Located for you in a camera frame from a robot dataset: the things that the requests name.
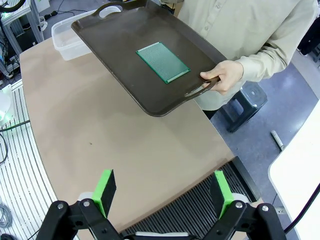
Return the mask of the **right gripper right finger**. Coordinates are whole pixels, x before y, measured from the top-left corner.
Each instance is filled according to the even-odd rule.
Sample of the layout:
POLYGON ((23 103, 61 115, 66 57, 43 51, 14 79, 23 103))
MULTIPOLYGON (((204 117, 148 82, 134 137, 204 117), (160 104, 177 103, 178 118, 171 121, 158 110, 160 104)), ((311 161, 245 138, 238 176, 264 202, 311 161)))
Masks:
POLYGON ((235 232, 246 233, 250 240, 285 240, 278 214, 273 205, 256 207, 236 200, 225 175, 216 170, 211 178, 210 194, 218 220, 205 234, 205 240, 230 240, 235 232))

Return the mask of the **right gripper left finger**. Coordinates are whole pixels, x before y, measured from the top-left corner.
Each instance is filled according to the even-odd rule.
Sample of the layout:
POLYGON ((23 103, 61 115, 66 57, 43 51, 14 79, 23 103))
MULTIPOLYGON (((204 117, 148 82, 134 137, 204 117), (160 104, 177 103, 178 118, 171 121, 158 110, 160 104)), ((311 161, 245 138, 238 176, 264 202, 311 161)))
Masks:
POLYGON ((37 234, 38 240, 72 240, 79 230, 89 230, 96 240, 120 240, 121 236, 107 219, 116 192, 114 171, 103 171, 92 197, 54 201, 37 234))

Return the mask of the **person's left hand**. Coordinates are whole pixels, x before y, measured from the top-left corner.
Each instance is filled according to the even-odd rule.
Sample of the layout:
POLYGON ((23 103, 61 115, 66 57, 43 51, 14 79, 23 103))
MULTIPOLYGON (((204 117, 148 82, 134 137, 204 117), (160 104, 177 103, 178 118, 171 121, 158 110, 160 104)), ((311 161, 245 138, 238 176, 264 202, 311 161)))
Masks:
POLYGON ((201 72, 200 76, 207 81, 219 78, 210 90, 224 95, 241 80, 243 74, 244 68, 240 62, 225 60, 218 63, 212 70, 201 72))

